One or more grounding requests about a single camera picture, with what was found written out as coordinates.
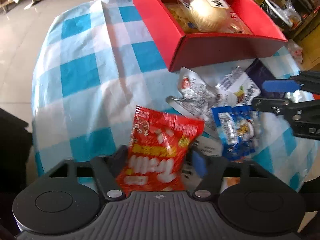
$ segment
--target dark purple packet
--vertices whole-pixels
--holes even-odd
[[[262,88],[263,82],[266,80],[274,80],[276,78],[260,61],[260,59],[256,58],[245,72],[261,90],[260,96],[267,98],[284,98],[284,93],[267,92]]]

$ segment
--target tiled floor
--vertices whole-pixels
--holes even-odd
[[[31,81],[46,33],[54,18],[81,3],[92,0],[41,0],[29,10],[30,0],[21,0],[5,14],[0,8],[0,107],[31,121]],[[34,153],[27,163],[27,182],[37,177]]]

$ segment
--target checkered tablecloth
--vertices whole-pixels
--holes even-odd
[[[261,60],[277,78],[298,73],[284,47]],[[245,69],[252,61],[193,70],[214,86],[234,67]],[[33,76],[33,131],[39,174],[62,159],[87,161],[128,144],[136,105],[175,112],[165,98],[180,96],[178,76],[179,72],[168,72],[132,0],[91,1],[56,17]],[[294,98],[313,99],[299,91]],[[291,187],[299,188],[316,156],[316,142],[294,138],[282,117],[263,114],[262,122],[263,139],[254,160]]]

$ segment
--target open red cardboard box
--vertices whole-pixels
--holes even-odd
[[[225,0],[253,35],[186,34],[164,3],[133,0],[169,71],[256,57],[271,57],[287,39],[253,0]]]

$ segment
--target metal screw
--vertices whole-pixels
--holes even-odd
[[[122,196],[122,191],[121,190],[117,190],[117,189],[109,190],[107,192],[107,196],[111,197],[111,198],[121,197]]]
[[[293,117],[292,117],[292,120],[294,120],[294,121],[298,121],[298,120],[300,120],[301,119],[301,115],[294,115]]]
[[[211,193],[208,190],[200,189],[195,192],[195,195],[199,198],[204,198],[204,197],[209,197]]]

